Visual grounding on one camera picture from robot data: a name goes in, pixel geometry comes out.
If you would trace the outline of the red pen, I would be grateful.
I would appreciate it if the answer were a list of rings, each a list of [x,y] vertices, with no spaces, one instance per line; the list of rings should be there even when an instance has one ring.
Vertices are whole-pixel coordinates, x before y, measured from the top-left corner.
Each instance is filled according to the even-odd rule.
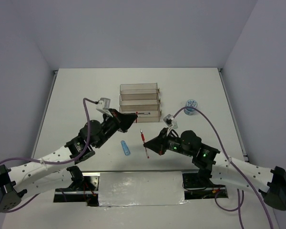
[[[140,134],[141,134],[141,139],[142,139],[143,145],[144,145],[144,144],[145,144],[145,137],[144,137],[144,134],[143,134],[142,129],[140,129]],[[149,154],[148,154],[148,152],[147,152],[147,148],[146,148],[145,146],[144,146],[144,149],[145,149],[145,153],[146,153],[147,159],[149,159],[150,156],[149,156]]]

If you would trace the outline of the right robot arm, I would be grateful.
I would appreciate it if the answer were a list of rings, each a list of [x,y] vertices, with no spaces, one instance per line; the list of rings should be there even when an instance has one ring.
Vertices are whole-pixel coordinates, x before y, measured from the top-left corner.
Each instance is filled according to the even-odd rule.
[[[157,137],[145,142],[144,147],[159,155],[170,150],[191,157],[199,169],[198,183],[203,187],[213,184],[257,192],[268,206],[286,210],[286,171],[281,167],[259,167],[226,157],[220,150],[204,144],[192,130],[175,136],[163,128]]]

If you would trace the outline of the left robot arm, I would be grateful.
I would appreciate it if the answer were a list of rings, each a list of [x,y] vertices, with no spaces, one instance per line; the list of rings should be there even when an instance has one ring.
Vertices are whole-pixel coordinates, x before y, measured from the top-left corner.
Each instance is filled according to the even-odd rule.
[[[0,162],[0,213],[17,211],[23,199],[33,200],[51,189],[81,189],[85,181],[79,163],[94,156],[116,132],[126,133],[136,119],[136,113],[108,109],[103,122],[91,120],[75,138],[42,158],[26,158],[25,164],[11,168]]]

